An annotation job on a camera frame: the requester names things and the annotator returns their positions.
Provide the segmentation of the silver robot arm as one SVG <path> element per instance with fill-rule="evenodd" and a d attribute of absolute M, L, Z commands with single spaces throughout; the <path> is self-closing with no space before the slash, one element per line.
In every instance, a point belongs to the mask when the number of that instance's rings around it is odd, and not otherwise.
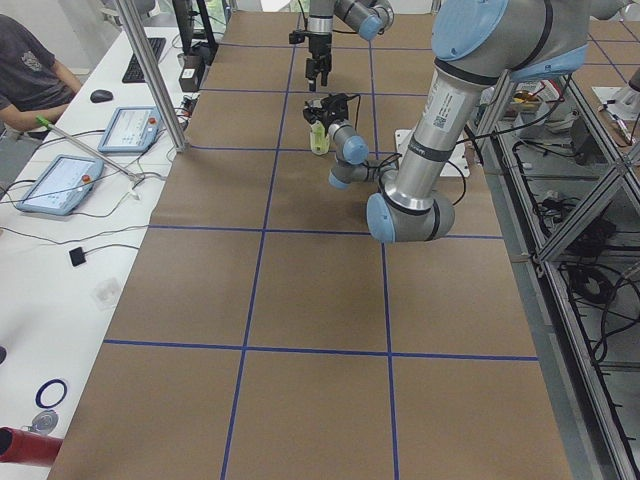
<path fill-rule="evenodd" d="M 307 27 L 303 31 L 310 55 L 306 60 L 305 78 L 311 92 L 316 91 L 317 80 L 322 86 L 328 83 L 335 18 L 362 39 L 371 41 L 393 25 L 395 13 L 388 1 L 311 0 Z"/>
<path fill-rule="evenodd" d="M 430 241 L 454 223 L 450 200 L 434 187 L 483 90 L 503 72 L 521 83 L 569 74 L 585 61 L 590 18 L 608 20 L 624 1 L 448 1 L 431 47 L 435 72 L 421 118 L 396 167 L 366 163 L 365 141 L 348 120 L 347 97 L 309 101 L 305 120 L 334 142 L 329 181 L 337 188 L 375 179 L 367 202 L 371 235 L 382 243 Z"/>

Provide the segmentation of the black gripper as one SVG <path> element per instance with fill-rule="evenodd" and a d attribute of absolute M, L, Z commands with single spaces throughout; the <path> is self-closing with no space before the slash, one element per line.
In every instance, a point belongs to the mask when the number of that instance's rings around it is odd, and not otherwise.
<path fill-rule="evenodd" d="M 308 34 L 308 47 L 311 57 L 306 60 L 309 90 L 316 90 L 317 75 L 321 75 L 321 86 L 328 86 L 328 78 L 332 69 L 332 35 Z"/>
<path fill-rule="evenodd" d="M 326 135 L 332 124 L 349 119 L 349 108 L 348 111 L 333 115 L 323 107 L 321 99 L 315 98 L 305 102 L 303 117 L 308 124 L 311 124 L 311 133 L 313 135 Z"/>

